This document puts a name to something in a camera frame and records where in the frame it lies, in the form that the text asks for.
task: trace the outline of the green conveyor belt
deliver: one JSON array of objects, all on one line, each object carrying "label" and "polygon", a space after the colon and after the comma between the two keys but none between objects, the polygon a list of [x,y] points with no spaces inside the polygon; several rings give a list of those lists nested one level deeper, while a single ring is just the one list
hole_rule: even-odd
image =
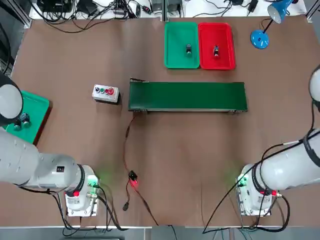
[{"label": "green conveyor belt", "polygon": [[131,81],[129,111],[246,112],[243,82]]}]

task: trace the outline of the blue desk lamp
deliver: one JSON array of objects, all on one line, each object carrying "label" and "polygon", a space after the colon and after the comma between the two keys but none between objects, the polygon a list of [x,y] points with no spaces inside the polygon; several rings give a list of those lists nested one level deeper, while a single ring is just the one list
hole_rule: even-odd
[{"label": "blue desk lamp", "polygon": [[257,49],[265,49],[269,45],[269,36],[266,33],[267,29],[273,21],[277,24],[281,24],[287,14],[287,8],[293,2],[293,0],[276,0],[268,6],[268,13],[271,21],[268,23],[266,28],[262,30],[254,30],[250,35],[250,40],[253,46]]}]

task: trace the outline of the green board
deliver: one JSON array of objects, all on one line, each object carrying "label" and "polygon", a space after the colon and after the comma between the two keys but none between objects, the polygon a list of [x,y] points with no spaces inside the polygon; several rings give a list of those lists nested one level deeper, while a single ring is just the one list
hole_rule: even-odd
[{"label": "green board", "polygon": [[14,124],[10,124],[4,129],[28,143],[33,144],[38,134],[39,128],[46,116],[49,108],[49,100],[27,91],[21,91],[23,97],[22,113],[29,114],[30,126],[21,127],[21,130],[14,130]]},{"label": "green board", "polygon": [[243,82],[131,81],[130,111],[246,112]]},{"label": "green board", "polygon": [[164,27],[164,65],[169,69],[197,69],[200,65],[198,25],[167,22]]}]

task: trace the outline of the red emergency stop button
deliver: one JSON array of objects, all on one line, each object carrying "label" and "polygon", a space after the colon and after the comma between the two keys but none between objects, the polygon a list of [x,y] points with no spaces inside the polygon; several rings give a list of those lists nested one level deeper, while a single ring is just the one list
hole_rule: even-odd
[{"label": "red emergency stop button", "polygon": [[108,89],[108,92],[109,92],[110,95],[112,95],[112,94],[115,93],[115,90],[114,90],[112,87],[110,87],[110,88]]}]

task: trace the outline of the white robotic arm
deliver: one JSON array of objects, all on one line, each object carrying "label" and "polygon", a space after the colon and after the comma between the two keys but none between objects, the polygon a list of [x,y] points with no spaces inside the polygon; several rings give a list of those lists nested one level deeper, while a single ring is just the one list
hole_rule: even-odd
[{"label": "white robotic arm", "polygon": [[[320,111],[320,66],[311,75],[309,92],[313,104]],[[237,196],[242,215],[264,216],[278,190],[320,183],[320,129],[285,145],[291,147],[255,166],[248,164],[243,168],[237,178],[240,180]]]},{"label": "white robotic arm", "polygon": [[39,153],[38,149],[2,126],[14,123],[23,110],[23,97],[16,84],[0,74],[0,181],[27,188],[64,191],[69,216],[97,215],[94,185],[98,178],[87,165],[63,154]]}]

